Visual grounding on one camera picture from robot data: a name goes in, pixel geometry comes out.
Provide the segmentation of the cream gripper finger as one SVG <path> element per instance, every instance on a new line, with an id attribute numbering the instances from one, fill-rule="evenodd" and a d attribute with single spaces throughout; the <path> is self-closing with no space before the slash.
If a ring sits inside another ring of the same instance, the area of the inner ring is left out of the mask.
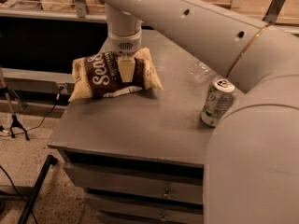
<path id="1" fill-rule="evenodd" d="M 118 58 L 118 69 L 123 83 L 132 82 L 135 72 L 135 58 L 128 55 L 120 56 Z"/>

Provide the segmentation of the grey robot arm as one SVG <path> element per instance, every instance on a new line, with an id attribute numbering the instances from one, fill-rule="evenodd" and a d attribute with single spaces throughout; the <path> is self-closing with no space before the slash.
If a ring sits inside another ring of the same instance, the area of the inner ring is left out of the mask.
<path id="1" fill-rule="evenodd" d="M 205 224 L 299 224 L 299 38 L 200 0 L 102 0 L 244 95 L 206 149 Z"/>

